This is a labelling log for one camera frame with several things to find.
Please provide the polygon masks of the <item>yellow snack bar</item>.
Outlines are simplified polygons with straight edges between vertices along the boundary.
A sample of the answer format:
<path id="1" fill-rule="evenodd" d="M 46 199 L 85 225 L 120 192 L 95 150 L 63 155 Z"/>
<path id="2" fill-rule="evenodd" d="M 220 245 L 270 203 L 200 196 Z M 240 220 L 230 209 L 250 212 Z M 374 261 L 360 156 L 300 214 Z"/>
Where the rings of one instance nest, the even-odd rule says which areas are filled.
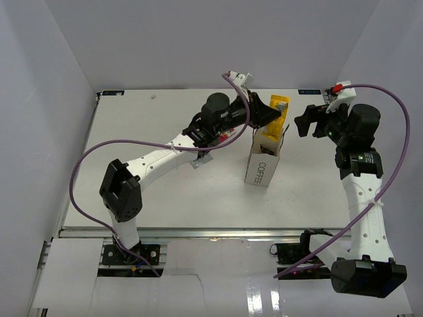
<path id="1" fill-rule="evenodd" d="M 262 135 L 269 138 L 274 142 L 278 142 L 282 133 L 283 126 L 288 114 L 290 98 L 287 96 L 280 96 L 273 94 L 270 97 L 270 107 L 274 110 L 277 110 L 280 113 L 280 116 L 270 122 L 262 132 Z"/>

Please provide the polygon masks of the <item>pink candy packet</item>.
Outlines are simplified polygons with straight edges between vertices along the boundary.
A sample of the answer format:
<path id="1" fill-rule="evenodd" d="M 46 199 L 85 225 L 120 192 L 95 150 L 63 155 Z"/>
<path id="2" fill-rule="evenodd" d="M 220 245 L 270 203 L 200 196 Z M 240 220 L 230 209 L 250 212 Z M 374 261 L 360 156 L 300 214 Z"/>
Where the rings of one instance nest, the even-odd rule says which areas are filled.
<path id="1" fill-rule="evenodd" d="M 219 135 L 219 142 L 222 143 L 225 140 L 229 139 L 230 137 L 232 137 L 235 134 L 235 130 L 234 129 L 230 129 L 228 131 L 222 132 Z"/>

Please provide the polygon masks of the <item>silver blue snack packet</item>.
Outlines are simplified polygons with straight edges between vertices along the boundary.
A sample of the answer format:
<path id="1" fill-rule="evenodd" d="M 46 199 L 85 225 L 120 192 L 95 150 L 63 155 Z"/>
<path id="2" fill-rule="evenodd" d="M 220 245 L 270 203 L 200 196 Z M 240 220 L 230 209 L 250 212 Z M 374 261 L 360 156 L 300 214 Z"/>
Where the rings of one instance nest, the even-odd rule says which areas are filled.
<path id="1" fill-rule="evenodd" d="M 203 153 L 202 155 L 199 155 L 195 160 L 192 160 L 190 164 L 194 169 L 197 169 L 208 162 L 213 160 L 213 157 L 210 155 L 210 153 Z"/>

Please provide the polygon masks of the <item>brown m&m packet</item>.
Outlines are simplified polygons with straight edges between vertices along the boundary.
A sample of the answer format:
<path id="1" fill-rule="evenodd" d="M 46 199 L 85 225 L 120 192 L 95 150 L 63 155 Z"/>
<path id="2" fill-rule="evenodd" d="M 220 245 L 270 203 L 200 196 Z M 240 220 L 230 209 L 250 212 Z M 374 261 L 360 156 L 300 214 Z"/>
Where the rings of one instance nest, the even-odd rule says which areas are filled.
<path id="1" fill-rule="evenodd" d="M 269 149 L 268 147 L 264 145 L 260 145 L 260 152 L 266 155 L 271 155 L 271 156 L 275 155 L 275 152 L 272 149 Z"/>

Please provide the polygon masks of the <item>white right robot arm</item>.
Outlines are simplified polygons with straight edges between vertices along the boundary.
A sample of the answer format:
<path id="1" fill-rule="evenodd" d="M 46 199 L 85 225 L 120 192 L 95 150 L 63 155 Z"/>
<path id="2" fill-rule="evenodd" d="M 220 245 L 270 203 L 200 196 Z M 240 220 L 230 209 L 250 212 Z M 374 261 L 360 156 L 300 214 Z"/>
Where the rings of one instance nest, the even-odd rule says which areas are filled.
<path id="1" fill-rule="evenodd" d="M 320 259 L 330 270 L 337 293 L 384 299 L 407 278 L 406 267 L 397 264 L 389 247 L 383 220 L 381 193 L 383 167 L 373 148 L 381 114 L 367 104 L 341 104 L 333 112 L 326 106 L 309 105 L 294 119 L 299 136 L 317 126 L 313 137 L 328 137 L 336 145 L 335 163 L 348 201 L 351 246 L 330 240 L 323 230 L 306 230 L 301 235 L 299 257 L 311 264 Z"/>

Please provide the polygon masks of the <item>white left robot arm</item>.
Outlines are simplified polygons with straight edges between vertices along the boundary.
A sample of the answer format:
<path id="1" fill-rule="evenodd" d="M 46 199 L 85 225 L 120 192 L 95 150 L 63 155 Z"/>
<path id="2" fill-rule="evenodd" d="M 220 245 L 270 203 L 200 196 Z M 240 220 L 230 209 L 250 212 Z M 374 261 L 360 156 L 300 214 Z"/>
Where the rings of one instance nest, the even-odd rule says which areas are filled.
<path id="1" fill-rule="evenodd" d="M 140 158 L 121 162 L 113 160 L 107 167 L 99 194 L 112 219 L 112 228 L 120 244 L 117 256 L 127 264 L 139 258 L 136 216 L 143 206 L 141 193 L 148 185 L 179 166 L 208 154 L 220 143 L 220 135 L 240 125 L 253 129 L 278 119 L 281 113 L 263 103 L 255 92 L 247 99 L 234 101 L 222 92 L 208 96 L 186 129 L 167 143 L 165 149 Z"/>

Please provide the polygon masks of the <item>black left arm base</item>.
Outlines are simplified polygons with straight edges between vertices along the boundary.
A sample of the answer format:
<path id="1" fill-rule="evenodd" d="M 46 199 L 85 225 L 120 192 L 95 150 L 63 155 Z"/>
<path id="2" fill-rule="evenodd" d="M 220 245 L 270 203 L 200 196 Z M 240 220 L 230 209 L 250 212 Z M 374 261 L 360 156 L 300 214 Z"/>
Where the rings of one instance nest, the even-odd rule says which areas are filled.
<path id="1" fill-rule="evenodd" d="M 159 256 L 161 251 L 161 246 L 159 244 L 138 244 L 130 251 L 142 256 L 151 265 L 159 265 Z M 121 250 L 115 244 L 106 244 L 104 245 L 101 264 L 143 266 L 145 265 L 145 262 L 138 257 Z"/>

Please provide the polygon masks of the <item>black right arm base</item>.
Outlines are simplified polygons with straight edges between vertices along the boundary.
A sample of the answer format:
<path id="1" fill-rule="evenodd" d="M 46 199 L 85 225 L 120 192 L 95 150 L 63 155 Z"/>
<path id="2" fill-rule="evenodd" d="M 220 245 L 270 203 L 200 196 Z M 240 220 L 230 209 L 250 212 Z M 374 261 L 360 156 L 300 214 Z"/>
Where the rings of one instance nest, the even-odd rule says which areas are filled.
<path id="1" fill-rule="evenodd" d="M 306 256 L 306 254 L 302 252 L 299 243 L 272 244 L 269 248 L 269 253 L 271 256 L 277 258 L 278 273 Z M 316 267 L 303 271 L 294 271 L 292 273 L 280 277 L 279 280 L 312 280 L 329 278 L 329 269 L 326 266 L 322 265 L 321 267 Z"/>

